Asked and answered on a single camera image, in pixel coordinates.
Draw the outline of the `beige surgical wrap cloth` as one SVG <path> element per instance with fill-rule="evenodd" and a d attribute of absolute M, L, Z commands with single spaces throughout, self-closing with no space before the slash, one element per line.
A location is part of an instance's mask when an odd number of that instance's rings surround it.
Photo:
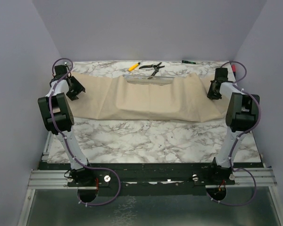
<path fill-rule="evenodd" d="M 131 84 L 123 77 L 74 73 L 86 91 L 69 101 L 74 117 L 97 120 L 182 120 L 206 122 L 225 117 L 229 99 L 210 100 L 213 76 L 196 73 L 175 77 L 170 84 Z"/>

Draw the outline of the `wire mesh instrument tray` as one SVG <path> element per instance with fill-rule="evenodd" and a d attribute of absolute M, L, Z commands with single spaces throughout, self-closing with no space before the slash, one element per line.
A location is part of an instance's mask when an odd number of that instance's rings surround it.
<path fill-rule="evenodd" d="M 166 76 L 147 76 L 147 75 L 129 75 L 124 74 L 123 77 L 130 84 L 136 85 L 168 85 L 171 84 L 174 80 L 174 77 L 166 77 Z"/>

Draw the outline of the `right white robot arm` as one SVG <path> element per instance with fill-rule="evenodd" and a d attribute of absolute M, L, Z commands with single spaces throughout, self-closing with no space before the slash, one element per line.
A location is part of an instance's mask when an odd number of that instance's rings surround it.
<path fill-rule="evenodd" d="M 260 97 L 247 93 L 233 82 L 221 79 L 211 81 L 207 97 L 211 100 L 219 100 L 223 97 L 229 99 L 225 116 L 227 125 L 225 140 L 207 172 L 208 181 L 218 184 L 223 179 L 230 178 L 233 172 L 233 161 L 243 139 L 260 121 Z"/>

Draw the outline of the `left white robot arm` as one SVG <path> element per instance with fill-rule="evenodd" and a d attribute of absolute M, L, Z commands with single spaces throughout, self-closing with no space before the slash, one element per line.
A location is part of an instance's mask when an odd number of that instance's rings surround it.
<path fill-rule="evenodd" d="M 74 135 L 74 117 L 67 101 L 76 100 L 85 88 L 74 77 L 55 75 L 50 81 L 46 96 L 38 98 L 38 106 L 47 131 L 56 135 L 70 160 L 68 179 L 74 183 L 89 186 L 95 175 L 88 169 L 89 161 L 83 154 Z"/>

